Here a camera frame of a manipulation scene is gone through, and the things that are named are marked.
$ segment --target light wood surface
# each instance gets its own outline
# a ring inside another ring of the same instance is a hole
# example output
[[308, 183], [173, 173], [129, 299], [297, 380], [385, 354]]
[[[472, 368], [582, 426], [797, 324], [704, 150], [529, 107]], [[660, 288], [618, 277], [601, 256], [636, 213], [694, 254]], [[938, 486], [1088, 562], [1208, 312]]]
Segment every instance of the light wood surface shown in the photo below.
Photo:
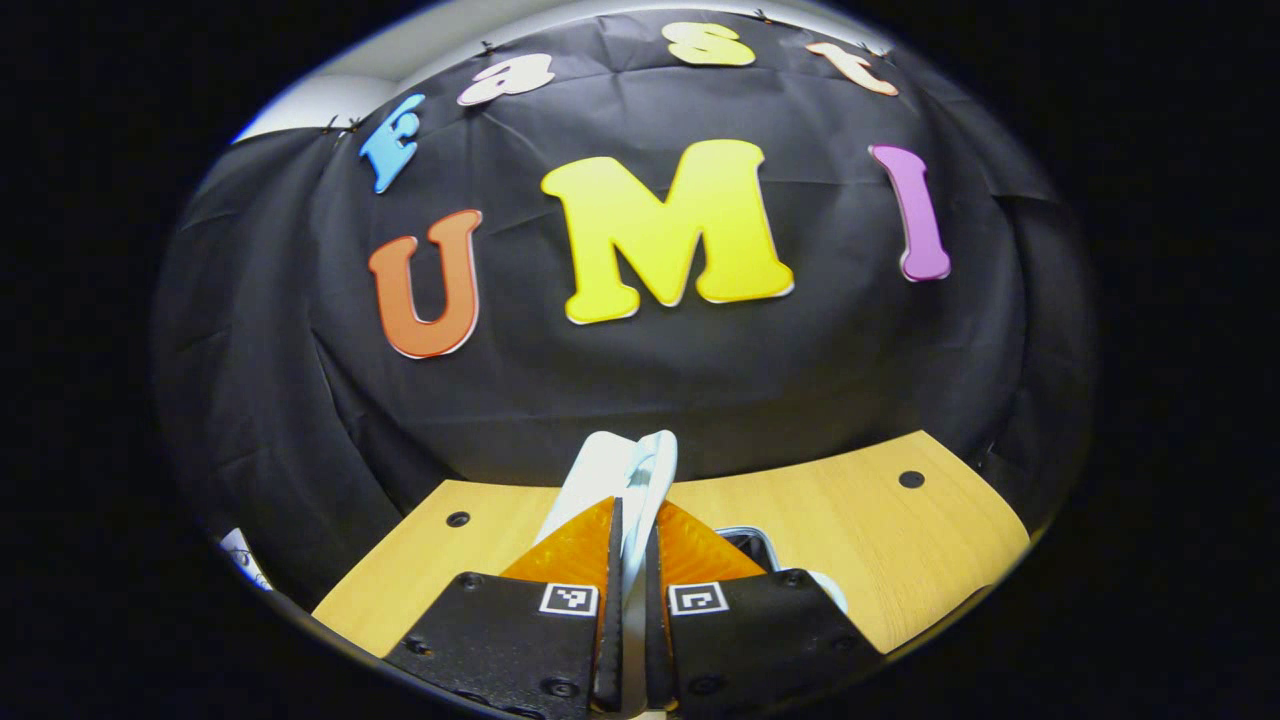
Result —
[[[925, 478], [906, 488], [899, 477]], [[317, 620], [379, 657], [454, 575], [502, 573], [532, 544], [559, 488], [447, 480], [320, 602]], [[826, 573], [881, 652], [995, 583], [1029, 539], [1012, 509], [924, 432], [762, 473], [676, 483], [671, 502], [713, 528], [755, 525], [783, 566]], [[445, 519], [467, 511], [451, 528]]]

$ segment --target letter m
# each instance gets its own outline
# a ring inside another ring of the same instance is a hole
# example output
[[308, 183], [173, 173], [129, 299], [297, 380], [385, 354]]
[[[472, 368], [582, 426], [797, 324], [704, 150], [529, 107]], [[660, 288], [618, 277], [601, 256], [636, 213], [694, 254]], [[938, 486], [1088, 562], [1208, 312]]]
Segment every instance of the letter m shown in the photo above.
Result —
[[564, 205], [573, 255], [577, 292], [564, 304], [568, 319], [616, 320], [640, 307], [640, 293], [622, 284], [614, 249], [668, 307], [685, 295], [699, 240], [707, 269], [696, 287], [710, 302], [791, 292], [794, 275], [773, 247], [755, 174], [763, 161], [764, 152], [741, 140], [695, 142], [680, 159], [666, 202], [613, 158], [547, 173], [543, 191]]

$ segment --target yellow letter m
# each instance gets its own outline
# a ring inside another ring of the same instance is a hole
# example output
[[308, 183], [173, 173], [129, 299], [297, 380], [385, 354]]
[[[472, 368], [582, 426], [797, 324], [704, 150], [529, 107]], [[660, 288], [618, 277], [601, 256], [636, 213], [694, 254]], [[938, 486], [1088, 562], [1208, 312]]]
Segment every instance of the yellow letter m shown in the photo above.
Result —
[[556, 168], [543, 191], [561, 199], [568, 225], [577, 292], [564, 314], [579, 323], [634, 315], [640, 293], [622, 284], [614, 249], [663, 305], [680, 304], [699, 238], [707, 269], [698, 293], [739, 302], [791, 292], [794, 275], [778, 260], [755, 170], [759, 147], [741, 140], [690, 145], [667, 201], [613, 158], [588, 158]]

